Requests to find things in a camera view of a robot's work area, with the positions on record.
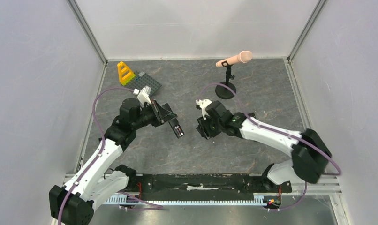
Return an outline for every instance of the black round base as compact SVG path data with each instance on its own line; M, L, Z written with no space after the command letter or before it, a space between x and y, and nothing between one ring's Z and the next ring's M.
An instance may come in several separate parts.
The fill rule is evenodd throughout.
M232 83L229 83L228 87L236 93L236 87ZM232 92L222 86L217 86L215 88L215 94L221 99L231 99L234 97Z

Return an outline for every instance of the marble-patterned floor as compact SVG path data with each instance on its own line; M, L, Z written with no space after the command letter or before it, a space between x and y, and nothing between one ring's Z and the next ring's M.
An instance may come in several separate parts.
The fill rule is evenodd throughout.
M178 115L185 136L177 139L170 126L147 126L137 131L136 139L115 160L111 168L125 164L138 173L261 173L270 163L288 159L280 151L264 144L220 134L206 140L196 131L195 99L209 83L225 79L225 69L216 68L218 60L156 60L127 61L133 71L144 71L162 84L153 98L160 105L169 103ZM102 89L120 86L117 62L109 62ZM300 114L283 59L253 59L232 67L232 83L247 107L262 122L278 127L303 131ZM126 98L135 96L113 90L104 94L97 106L97 117L106 130ZM203 98L219 100L231 112L241 112L235 98L219 99L214 88ZM84 162L98 146L99 131L93 124L84 155Z

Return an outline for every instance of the white cable clip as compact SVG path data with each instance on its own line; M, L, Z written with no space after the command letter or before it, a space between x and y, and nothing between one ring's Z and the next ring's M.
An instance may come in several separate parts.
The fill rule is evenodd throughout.
M259 122L259 123L256 122L256 124L257 124L257 128L261 129L261 122Z

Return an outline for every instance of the red wire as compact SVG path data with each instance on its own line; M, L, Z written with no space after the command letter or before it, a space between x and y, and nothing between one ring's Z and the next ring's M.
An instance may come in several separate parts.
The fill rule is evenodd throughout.
M141 182L138 182L137 186L139 187L139 195L138 195L138 198L141 199L141 193L142 193L142 184L141 184Z
M279 195L277 196L277 198L280 199L280 200L281 200L281 194L282 194L281 193L281 186L279 186Z

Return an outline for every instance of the microphone stand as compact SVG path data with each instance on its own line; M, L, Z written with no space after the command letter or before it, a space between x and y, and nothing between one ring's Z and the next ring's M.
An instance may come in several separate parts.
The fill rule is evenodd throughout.
M225 77L226 81L221 82L221 84L228 86L230 89L232 89L236 93L236 87L232 83L229 83L230 79L232 80L234 79L234 76L232 75L232 65L226 65L224 67L227 69L226 77ZM228 89L222 86L215 87L215 94L217 94L217 96L221 99L231 99L234 97L232 92L230 92Z

